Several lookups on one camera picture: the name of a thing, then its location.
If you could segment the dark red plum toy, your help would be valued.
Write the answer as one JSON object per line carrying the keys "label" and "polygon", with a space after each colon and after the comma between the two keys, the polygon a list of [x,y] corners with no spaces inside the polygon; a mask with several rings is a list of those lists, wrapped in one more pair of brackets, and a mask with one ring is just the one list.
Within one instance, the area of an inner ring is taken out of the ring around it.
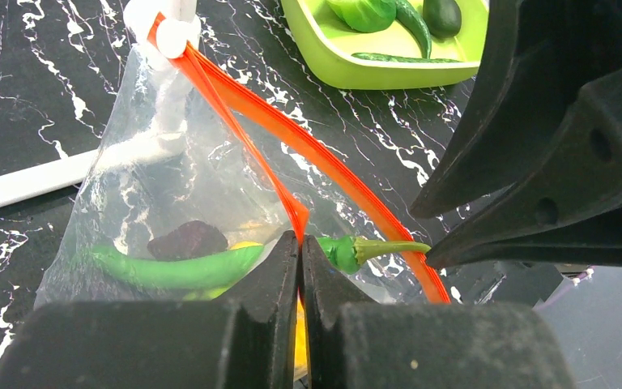
{"label": "dark red plum toy", "polygon": [[155,237],[147,243],[148,252],[164,262],[201,258],[227,248],[228,239],[223,233],[200,220],[181,224],[170,233]]}

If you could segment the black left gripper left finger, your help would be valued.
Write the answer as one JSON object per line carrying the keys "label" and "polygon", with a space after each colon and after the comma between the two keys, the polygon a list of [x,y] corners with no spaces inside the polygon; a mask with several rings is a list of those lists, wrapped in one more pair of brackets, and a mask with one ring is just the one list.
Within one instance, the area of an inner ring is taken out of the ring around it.
{"label": "black left gripper left finger", "polygon": [[0,388],[290,388],[298,242],[211,301],[75,301],[34,310]]}

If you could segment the dark green avocado toy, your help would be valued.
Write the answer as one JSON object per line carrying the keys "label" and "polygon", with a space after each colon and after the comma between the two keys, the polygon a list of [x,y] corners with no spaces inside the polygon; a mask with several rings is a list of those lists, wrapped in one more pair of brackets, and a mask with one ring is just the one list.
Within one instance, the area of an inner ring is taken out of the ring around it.
{"label": "dark green avocado toy", "polygon": [[462,27],[461,9],[455,0],[425,0],[423,17],[431,34],[438,39],[456,36]]}

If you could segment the yellow banana toy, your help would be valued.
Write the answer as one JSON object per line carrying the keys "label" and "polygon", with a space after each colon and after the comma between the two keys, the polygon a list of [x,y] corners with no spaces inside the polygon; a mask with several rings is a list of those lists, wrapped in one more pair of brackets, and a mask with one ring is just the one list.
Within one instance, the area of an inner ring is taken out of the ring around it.
{"label": "yellow banana toy", "polygon": [[262,243],[259,242],[252,242],[252,241],[243,241],[243,242],[238,242],[234,245],[232,245],[229,250],[239,250],[239,249],[243,249],[243,248],[249,248],[249,247],[261,247]]}

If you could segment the green bean pod toy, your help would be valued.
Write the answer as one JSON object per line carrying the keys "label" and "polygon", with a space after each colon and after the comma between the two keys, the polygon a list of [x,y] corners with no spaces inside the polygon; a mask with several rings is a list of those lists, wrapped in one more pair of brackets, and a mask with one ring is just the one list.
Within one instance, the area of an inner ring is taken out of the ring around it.
{"label": "green bean pod toy", "polygon": [[415,38],[423,58],[430,58],[432,37],[422,15],[407,0],[396,0],[396,20]]}

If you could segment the green chili pepper toy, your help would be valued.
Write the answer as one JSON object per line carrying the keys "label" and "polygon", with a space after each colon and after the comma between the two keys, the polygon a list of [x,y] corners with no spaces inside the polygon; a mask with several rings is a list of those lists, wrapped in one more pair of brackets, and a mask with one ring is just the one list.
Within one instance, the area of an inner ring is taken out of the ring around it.
{"label": "green chili pepper toy", "polygon": [[[362,237],[319,237],[329,262],[346,273],[355,273],[370,259],[384,254],[416,252],[426,254],[431,247],[413,241],[379,241]],[[106,274],[142,288],[218,289],[230,286],[262,263],[266,247],[246,246],[195,259],[160,262],[132,258],[110,246],[97,246],[89,256]]]}

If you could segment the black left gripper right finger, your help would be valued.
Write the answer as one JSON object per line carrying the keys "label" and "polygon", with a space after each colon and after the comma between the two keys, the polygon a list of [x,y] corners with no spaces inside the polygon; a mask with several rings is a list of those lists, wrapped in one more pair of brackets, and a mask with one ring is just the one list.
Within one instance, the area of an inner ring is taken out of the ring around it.
{"label": "black left gripper right finger", "polygon": [[374,301],[307,236],[300,292],[312,388],[573,388],[550,327],[509,303]]}

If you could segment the clear zip top bag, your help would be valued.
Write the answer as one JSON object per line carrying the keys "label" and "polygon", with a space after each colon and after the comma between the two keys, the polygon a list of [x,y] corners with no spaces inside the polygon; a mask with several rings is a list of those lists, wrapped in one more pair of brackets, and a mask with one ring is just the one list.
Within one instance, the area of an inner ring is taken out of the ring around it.
{"label": "clear zip top bag", "polygon": [[[209,300],[218,289],[142,288],[102,271],[89,256],[110,246],[156,260],[147,243],[200,220],[219,229],[228,248],[243,241],[273,246],[285,233],[413,241],[389,208],[337,156],[198,50],[198,19],[159,12],[144,42],[130,51],[101,148],[75,200],[61,247],[36,292],[36,306],[56,301]],[[358,274],[372,293],[403,292],[377,260],[402,259],[409,283],[429,301],[448,302],[425,254],[368,260]]]}

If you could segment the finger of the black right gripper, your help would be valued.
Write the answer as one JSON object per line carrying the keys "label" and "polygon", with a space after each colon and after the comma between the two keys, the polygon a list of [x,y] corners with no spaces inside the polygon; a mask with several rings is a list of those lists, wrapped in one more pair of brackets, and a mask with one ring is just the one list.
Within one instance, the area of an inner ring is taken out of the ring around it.
{"label": "finger of the black right gripper", "polygon": [[546,152],[427,255],[622,267],[622,69],[585,84]]}
{"label": "finger of the black right gripper", "polygon": [[622,1],[493,1],[445,154],[411,204],[429,219],[521,179],[578,91],[622,69]]}

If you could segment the green cucumber toy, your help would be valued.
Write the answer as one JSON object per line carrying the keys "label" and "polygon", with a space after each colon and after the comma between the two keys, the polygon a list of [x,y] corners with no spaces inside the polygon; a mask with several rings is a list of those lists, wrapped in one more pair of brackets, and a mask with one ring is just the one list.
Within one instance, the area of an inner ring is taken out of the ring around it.
{"label": "green cucumber toy", "polygon": [[375,62],[400,62],[400,63],[461,63],[452,58],[411,58],[404,56],[389,55],[383,53],[353,53],[352,57]]}

